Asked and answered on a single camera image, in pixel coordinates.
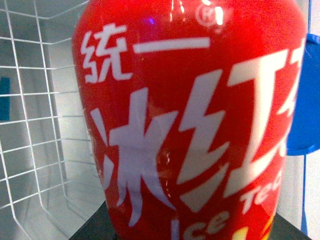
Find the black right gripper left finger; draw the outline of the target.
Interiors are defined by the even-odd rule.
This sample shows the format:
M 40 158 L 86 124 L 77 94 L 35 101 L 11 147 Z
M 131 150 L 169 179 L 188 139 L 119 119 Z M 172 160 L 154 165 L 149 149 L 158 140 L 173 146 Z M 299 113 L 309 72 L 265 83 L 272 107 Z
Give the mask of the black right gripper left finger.
M 106 201 L 69 238 L 69 240 L 117 240 L 118 236 L 109 216 Z

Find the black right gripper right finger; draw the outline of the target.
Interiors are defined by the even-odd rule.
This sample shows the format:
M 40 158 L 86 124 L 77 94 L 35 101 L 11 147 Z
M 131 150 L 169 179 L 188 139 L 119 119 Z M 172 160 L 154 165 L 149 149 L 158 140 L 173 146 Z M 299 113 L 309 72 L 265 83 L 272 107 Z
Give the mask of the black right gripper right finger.
M 311 240 L 278 213 L 275 214 L 269 240 Z

